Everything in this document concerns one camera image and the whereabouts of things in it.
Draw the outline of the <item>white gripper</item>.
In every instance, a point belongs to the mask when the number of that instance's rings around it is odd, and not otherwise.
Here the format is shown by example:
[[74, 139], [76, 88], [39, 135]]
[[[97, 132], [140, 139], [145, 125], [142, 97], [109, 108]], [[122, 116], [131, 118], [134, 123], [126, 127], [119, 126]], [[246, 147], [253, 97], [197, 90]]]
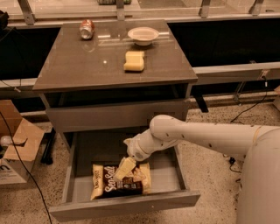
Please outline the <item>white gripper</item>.
[[123, 142], [127, 145], [128, 157], [124, 157], [121, 160], [115, 171], [114, 181], [116, 182], [122, 181], [123, 178], [135, 168], [137, 164], [136, 161], [144, 161], [151, 156], [150, 153], [146, 153], [140, 147], [138, 137], [127, 138]]

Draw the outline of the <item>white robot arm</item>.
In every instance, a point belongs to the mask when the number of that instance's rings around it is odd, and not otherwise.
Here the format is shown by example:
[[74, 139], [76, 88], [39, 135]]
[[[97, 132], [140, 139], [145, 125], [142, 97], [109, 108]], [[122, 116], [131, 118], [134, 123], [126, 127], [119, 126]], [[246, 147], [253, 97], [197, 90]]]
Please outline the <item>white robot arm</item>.
[[149, 128], [124, 141], [128, 156], [121, 160], [116, 181], [136, 163], [188, 141], [244, 161], [236, 224], [280, 224], [280, 127], [184, 122], [157, 115]]

